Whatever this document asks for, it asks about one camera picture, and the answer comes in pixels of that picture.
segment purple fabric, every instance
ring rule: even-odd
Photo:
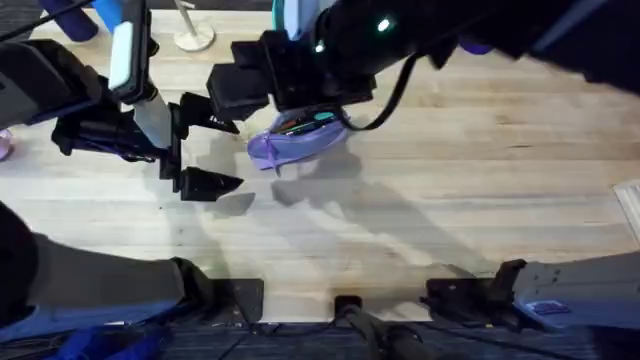
[[[295,112],[280,114],[267,130],[249,141],[247,151],[258,169],[274,169],[278,173],[280,165],[316,155],[347,137],[347,129],[338,121],[299,136],[271,133],[272,129],[295,116]]]

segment sticker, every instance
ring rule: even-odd
[[[555,300],[535,301],[525,306],[540,316],[568,314],[571,312],[567,306]]]

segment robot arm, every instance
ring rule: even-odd
[[[280,111],[346,105],[370,100],[375,75],[409,56],[392,99],[399,100],[418,59],[440,69],[464,36],[640,93],[639,10],[633,0],[338,0],[311,26],[300,25],[306,32],[297,40],[265,31],[258,41],[232,43],[235,62],[216,64],[207,87],[220,111],[240,120],[267,93]],[[229,84],[230,74],[247,86]],[[390,101],[380,123],[393,108]]]

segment black mount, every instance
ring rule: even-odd
[[[244,180],[195,167],[182,170],[182,140],[189,136],[190,126],[239,134],[231,120],[223,121],[213,113],[209,99],[185,93],[180,105],[169,104],[171,111],[171,146],[160,158],[160,178],[173,180],[173,192],[180,192],[182,201],[216,201],[223,195],[235,191]]]
[[[527,265],[524,260],[503,263],[495,278],[431,279],[420,299],[434,319],[465,327],[505,326],[513,331],[539,326],[514,305],[513,285]]]

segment hardwood floor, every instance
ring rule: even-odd
[[[178,13],[153,16],[161,50],[151,76],[167,101],[204,94],[212,64],[231,60],[231,41],[271,26],[267,12],[193,12],[218,39],[189,54],[173,44]],[[33,36],[108,70],[105,33],[73,44],[48,24]],[[374,117],[398,71],[380,74],[375,100],[349,112]],[[638,250],[611,187],[640,177],[640,102],[606,86],[498,54],[458,51],[441,72],[422,61],[387,124],[286,166],[281,178],[256,170],[245,152],[275,114],[268,108],[239,124],[240,136],[192,132],[187,164],[246,179],[217,203],[180,202],[157,179],[157,164],[64,157],[49,140],[53,122],[13,129],[17,151],[0,164],[0,198],[69,246],[181,256],[212,277],[261,277],[266,321],[324,320],[333,297],[347,293],[386,318],[426,319],[415,302],[428,278],[490,275],[515,258]]]

